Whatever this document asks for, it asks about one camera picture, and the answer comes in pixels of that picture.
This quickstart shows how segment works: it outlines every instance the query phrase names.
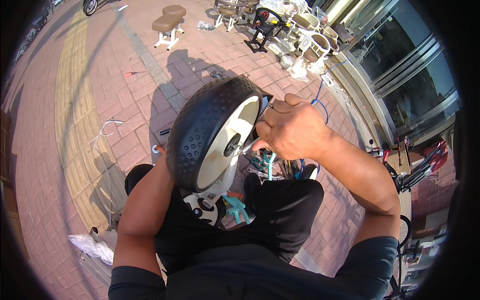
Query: wheel hub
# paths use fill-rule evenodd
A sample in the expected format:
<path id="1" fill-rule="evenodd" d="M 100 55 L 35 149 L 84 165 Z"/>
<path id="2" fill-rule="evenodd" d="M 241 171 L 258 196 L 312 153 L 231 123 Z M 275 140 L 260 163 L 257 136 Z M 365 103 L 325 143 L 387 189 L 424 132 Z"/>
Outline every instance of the wheel hub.
<path id="1" fill-rule="evenodd" d="M 225 150 L 223 151 L 223 156 L 229 157 L 233 153 L 233 151 L 235 151 L 235 149 L 239 147 L 240 138 L 241 134 L 237 133 L 230 139 L 227 146 L 225 147 Z"/>

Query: storefront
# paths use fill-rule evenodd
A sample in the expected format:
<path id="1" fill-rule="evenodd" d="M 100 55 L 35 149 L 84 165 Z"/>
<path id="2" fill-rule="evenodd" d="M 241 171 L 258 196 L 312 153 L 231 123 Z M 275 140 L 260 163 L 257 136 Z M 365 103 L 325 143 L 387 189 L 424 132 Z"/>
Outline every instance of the storefront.
<path id="1" fill-rule="evenodd" d="M 369 86 L 386 135 L 417 140 L 453 124 L 458 93 L 450 69 L 412 4 L 357 0 L 345 1 L 344 9 L 336 8 L 335 22 L 344 22 L 355 38 L 342 53 Z"/>

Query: yellow tactile paving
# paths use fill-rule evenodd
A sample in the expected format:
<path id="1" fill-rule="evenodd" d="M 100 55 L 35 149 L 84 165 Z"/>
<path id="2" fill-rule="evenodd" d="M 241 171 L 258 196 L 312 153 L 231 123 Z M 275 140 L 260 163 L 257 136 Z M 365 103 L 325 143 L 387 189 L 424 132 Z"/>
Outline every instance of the yellow tactile paving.
<path id="1" fill-rule="evenodd" d="M 115 164 L 105 136 L 98 139 L 98 151 L 90 144 L 102 124 L 90 84 L 87 26 L 87 17 L 79 9 L 65 38 L 57 71 L 55 130 L 67 186 L 83 223 L 87 229 L 105 229 L 109 212 L 115 213 L 125 204 L 125 176 Z"/>

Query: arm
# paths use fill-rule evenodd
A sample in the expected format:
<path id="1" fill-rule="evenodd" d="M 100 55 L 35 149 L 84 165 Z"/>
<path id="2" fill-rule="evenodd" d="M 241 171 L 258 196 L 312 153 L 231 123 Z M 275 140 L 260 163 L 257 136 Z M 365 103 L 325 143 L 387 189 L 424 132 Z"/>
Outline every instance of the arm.
<path id="1" fill-rule="evenodd" d="M 400 202 L 386 168 L 325 126 L 304 99 L 293 94 L 276 100 L 257 124 L 261 140 L 253 150 L 268 148 L 283 159 L 311 158 L 335 176 L 365 208 L 354 244 L 374 237 L 400 233 Z"/>
<path id="2" fill-rule="evenodd" d="M 118 228 L 113 267 L 133 266 L 161 276 L 154 236 L 160 230 L 173 189 L 162 155 L 127 198 Z"/>

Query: blue cable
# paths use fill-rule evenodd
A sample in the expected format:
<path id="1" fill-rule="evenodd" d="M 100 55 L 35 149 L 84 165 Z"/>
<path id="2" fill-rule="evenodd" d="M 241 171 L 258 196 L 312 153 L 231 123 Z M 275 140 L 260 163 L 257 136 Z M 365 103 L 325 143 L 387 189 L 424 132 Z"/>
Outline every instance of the blue cable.
<path id="1" fill-rule="evenodd" d="M 339 66 L 339 65 L 343 65 L 343 64 L 346 63 L 347 61 L 350 61 L 350 60 L 346 60 L 346 61 L 344 61 L 344 62 L 341 62 L 341 63 L 339 63 L 339 64 L 336 64 L 335 66 L 333 66 L 333 67 L 331 67 L 330 69 L 328 69 L 327 72 L 325 72 L 325 74 L 327 74 L 328 72 L 330 72 L 331 69 L 333 69 L 333 68 L 335 68 L 335 67 L 337 67 L 337 66 Z M 326 108 L 325 104 L 323 104 L 320 100 L 318 100 L 318 96 L 320 95 L 320 90 L 322 89 L 322 85 L 323 85 L 323 84 L 324 84 L 324 79 L 322 78 L 322 81 L 320 81 L 320 87 L 318 88 L 317 97 L 315 97 L 315 99 L 312 100 L 312 101 L 310 102 L 310 104 L 311 104 L 311 105 L 314 105 L 316 102 L 318 102 L 318 103 L 320 103 L 320 104 L 323 106 L 323 108 L 325 109 L 325 114 L 327 115 L 327 120 L 325 121 L 325 125 L 327 125 L 327 124 L 328 124 L 328 111 L 327 111 L 327 108 Z M 305 164 L 304 164 L 304 162 L 303 162 L 303 159 L 300 159 L 300 162 L 301 162 L 300 172 L 302 172 L 303 169 L 305 168 Z M 320 173 L 320 164 L 318 164 L 318 173 Z"/>

